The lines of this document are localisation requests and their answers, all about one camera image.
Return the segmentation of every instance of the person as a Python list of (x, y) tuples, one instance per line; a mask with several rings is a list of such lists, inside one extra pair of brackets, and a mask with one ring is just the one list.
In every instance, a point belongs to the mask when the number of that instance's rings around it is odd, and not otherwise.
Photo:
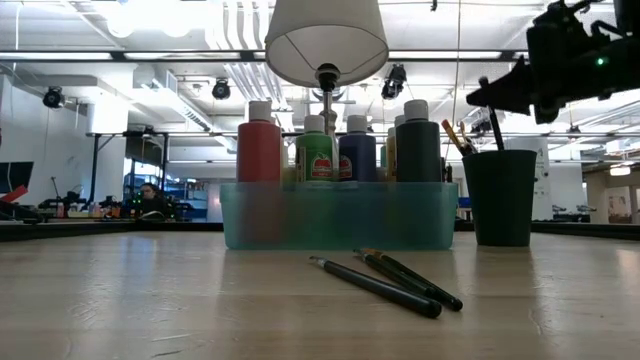
[(160, 194), (160, 189), (151, 183), (144, 183), (140, 186), (142, 193), (142, 214), (148, 214), (157, 211), (163, 215), (167, 213), (167, 204), (164, 197)]

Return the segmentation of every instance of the black cup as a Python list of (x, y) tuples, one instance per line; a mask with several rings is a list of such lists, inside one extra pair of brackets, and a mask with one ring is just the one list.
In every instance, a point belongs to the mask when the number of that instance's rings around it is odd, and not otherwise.
[(504, 150), (462, 159), (478, 245), (529, 246), (536, 156)]

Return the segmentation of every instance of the translucent plastic caddy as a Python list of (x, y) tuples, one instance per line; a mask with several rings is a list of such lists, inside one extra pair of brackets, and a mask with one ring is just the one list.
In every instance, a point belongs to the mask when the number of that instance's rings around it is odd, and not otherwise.
[(224, 184), (227, 247), (244, 250), (445, 250), (458, 185)]

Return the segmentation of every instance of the table surface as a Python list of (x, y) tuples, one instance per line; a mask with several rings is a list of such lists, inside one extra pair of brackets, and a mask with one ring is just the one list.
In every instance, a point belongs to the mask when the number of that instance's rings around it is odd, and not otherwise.
[(0, 359), (632, 359), (640, 243), (533, 235), (531, 249), (391, 253), (464, 301), (422, 318), (325, 273), (321, 255), (222, 234), (0, 244)]

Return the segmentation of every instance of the red paint bottle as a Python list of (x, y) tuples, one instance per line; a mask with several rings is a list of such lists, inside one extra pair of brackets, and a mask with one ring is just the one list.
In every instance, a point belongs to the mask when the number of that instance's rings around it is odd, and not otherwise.
[(271, 118), (270, 101), (249, 103), (249, 122), (238, 127), (238, 182), (280, 182), (280, 127)]

